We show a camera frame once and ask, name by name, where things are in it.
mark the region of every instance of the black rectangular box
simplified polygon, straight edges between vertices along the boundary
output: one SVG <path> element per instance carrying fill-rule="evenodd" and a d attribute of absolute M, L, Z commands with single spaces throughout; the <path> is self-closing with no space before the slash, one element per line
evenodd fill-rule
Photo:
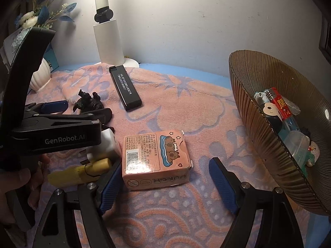
<path fill-rule="evenodd" d="M 126 111 L 141 106 L 141 99 L 123 65 L 109 67 L 110 75 Z"/>

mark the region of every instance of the wall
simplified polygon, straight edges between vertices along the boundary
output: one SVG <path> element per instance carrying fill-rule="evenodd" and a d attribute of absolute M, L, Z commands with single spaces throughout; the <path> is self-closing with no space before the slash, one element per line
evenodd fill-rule
<path fill-rule="evenodd" d="M 77 2 L 78 10 L 71 13 L 75 27 L 54 26 L 60 65 L 99 61 L 94 0 L 63 1 Z M 124 54 L 138 62 L 227 76 L 231 52 L 258 50 L 295 67 L 331 98 L 331 66 L 318 49 L 321 13 L 312 0 L 109 1 Z"/>

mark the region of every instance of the fleece blanket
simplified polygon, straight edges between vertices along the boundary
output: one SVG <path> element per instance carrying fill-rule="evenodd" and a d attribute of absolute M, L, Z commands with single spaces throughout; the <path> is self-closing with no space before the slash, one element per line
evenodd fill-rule
<path fill-rule="evenodd" d="M 127 68 L 143 106 L 126 112 L 108 72 L 99 64 L 72 72 L 54 72 L 49 84 L 33 91 L 27 102 L 67 100 L 72 113 L 79 90 L 96 91 L 105 107 L 113 111 L 109 126 L 122 146 L 125 135 L 180 129 L 194 167 L 190 181 L 154 190 L 129 191 L 118 195 L 113 208 L 103 216 L 116 247 L 218 248 L 234 216 L 225 208 L 211 177 L 208 162 L 217 156 L 241 181 L 255 188 L 272 190 L 277 184 L 257 156 L 239 117 L 229 89 L 188 77 L 175 77 L 140 68 Z M 80 150 L 48 154 L 48 172 L 79 165 Z M 55 187 L 45 179 L 41 189 L 36 226 L 28 233 L 32 246 L 36 227 Z M 291 201 L 305 242 L 309 213 Z M 80 212 L 76 212 L 82 246 L 89 247 Z M 247 247 L 254 247 L 262 212 L 257 212 Z"/>

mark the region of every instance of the blue table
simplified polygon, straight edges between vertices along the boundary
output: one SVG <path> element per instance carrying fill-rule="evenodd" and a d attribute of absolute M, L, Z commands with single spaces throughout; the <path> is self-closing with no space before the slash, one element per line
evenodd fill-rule
<path fill-rule="evenodd" d="M 73 71 L 79 69 L 82 66 L 92 65 L 92 64 L 94 63 L 60 66 L 54 71 Z M 231 83 L 228 77 L 202 72 L 198 70 L 177 67 L 177 66 L 163 65 L 163 64 L 141 63 L 139 66 L 140 68 L 150 70 L 153 72 L 182 76 L 182 77 L 190 77 L 196 80 L 204 81 L 207 83 L 218 85 L 220 87 L 231 89 Z M 331 230 L 331 224 L 329 223 L 327 216 L 320 216 L 311 213 L 308 222 L 308 231 L 306 236 L 305 247 L 318 248 L 330 230 Z"/>

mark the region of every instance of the human hand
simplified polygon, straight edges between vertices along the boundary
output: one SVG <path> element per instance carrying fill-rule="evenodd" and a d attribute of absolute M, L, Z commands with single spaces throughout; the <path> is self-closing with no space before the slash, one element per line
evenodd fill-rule
<path fill-rule="evenodd" d="M 40 156 L 39 161 L 48 164 L 50 159 L 47 155 L 43 154 Z M 6 192 L 18 189 L 28 183 L 31 189 L 28 204 L 32 209 L 36 210 L 39 203 L 40 185 L 43 181 L 44 177 L 40 167 L 37 168 L 36 173 L 32 176 L 28 168 L 21 169 L 17 172 L 0 173 L 0 223 L 14 224 L 16 222 L 8 207 L 5 195 Z"/>

